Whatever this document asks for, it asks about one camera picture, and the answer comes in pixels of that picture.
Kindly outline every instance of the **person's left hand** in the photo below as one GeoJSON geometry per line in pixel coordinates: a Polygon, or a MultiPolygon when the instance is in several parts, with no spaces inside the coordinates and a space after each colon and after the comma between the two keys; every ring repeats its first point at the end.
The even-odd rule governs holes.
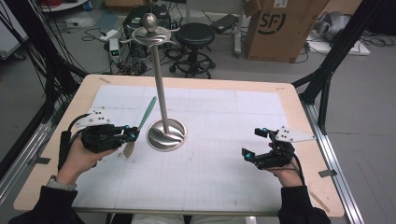
{"type": "Polygon", "coordinates": [[[89,151],[82,145],[81,138],[77,137],[70,147],[64,166],[59,171],[56,181],[65,185],[75,185],[78,177],[90,170],[104,156],[107,156],[117,149],[111,149],[100,153],[89,151]]]}

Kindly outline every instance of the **gray floor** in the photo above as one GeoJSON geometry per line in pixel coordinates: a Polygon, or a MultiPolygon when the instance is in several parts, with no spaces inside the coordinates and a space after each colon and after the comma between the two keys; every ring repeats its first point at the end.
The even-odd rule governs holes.
{"type": "MultiPolygon", "coordinates": [[[[98,8],[90,14],[97,20],[102,11],[98,8]]],[[[124,12],[116,14],[121,18],[125,16],[124,12]]],[[[206,20],[199,12],[196,15],[202,17],[199,20],[206,20]]],[[[84,35],[83,30],[64,33],[66,46],[86,70],[92,73],[103,71],[108,67],[103,43],[83,42],[84,35]]],[[[218,35],[211,45],[212,52],[207,52],[217,64],[211,72],[214,79],[291,83],[315,71],[325,58],[309,53],[305,63],[253,62],[246,60],[244,54],[235,58],[232,43],[229,35],[218,35]]],[[[371,51],[370,56],[347,56],[332,79],[327,131],[365,223],[390,224],[396,220],[396,193],[393,190],[396,183],[393,172],[396,160],[393,148],[396,142],[393,128],[396,126],[396,47],[367,48],[371,51]]],[[[302,55],[298,61],[304,59],[305,55],[302,55]]],[[[169,73],[168,66],[163,65],[164,77],[183,77],[180,73],[169,73]]],[[[153,72],[148,71],[144,76],[152,77],[153,72]]],[[[0,159],[44,102],[43,93],[29,60],[9,60],[0,64],[3,127],[0,131],[0,159]]],[[[0,207],[0,223],[7,223],[20,213],[12,208],[12,204],[30,168],[0,207]]],[[[87,223],[105,223],[103,214],[82,214],[82,217],[87,223]]],[[[261,217],[259,223],[277,223],[277,219],[261,217]]],[[[347,219],[333,218],[332,223],[347,223],[347,219]]]]}

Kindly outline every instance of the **black stool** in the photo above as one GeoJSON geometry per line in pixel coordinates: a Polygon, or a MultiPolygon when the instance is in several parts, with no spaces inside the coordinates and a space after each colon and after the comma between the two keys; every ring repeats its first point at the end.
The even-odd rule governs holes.
{"type": "Polygon", "coordinates": [[[198,49],[208,48],[214,39],[215,32],[208,25],[197,22],[182,25],[176,33],[176,40],[191,51],[179,55],[175,63],[169,67],[169,71],[175,72],[178,68],[185,74],[184,77],[189,75],[195,77],[197,74],[207,73],[207,78],[211,79],[212,76],[208,70],[215,68],[216,64],[207,55],[198,52],[198,49]]]}

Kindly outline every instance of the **sf logo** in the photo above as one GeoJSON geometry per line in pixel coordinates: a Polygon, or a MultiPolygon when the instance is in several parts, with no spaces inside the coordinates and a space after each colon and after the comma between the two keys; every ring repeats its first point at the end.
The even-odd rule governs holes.
{"type": "Polygon", "coordinates": [[[262,24],[260,24],[261,29],[259,29],[258,33],[261,35],[273,35],[278,32],[286,20],[286,14],[263,14],[262,15],[262,24]]]}

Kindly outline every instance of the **metal pole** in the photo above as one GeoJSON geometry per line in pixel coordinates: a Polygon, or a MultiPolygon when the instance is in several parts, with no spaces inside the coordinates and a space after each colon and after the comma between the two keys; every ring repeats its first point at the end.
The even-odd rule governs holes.
{"type": "Polygon", "coordinates": [[[158,46],[151,47],[151,58],[154,62],[155,84],[158,92],[158,101],[160,102],[161,116],[163,118],[163,132],[169,134],[168,115],[166,112],[165,94],[163,92],[163,75],[161,74],[160,56],[158,46]]]}

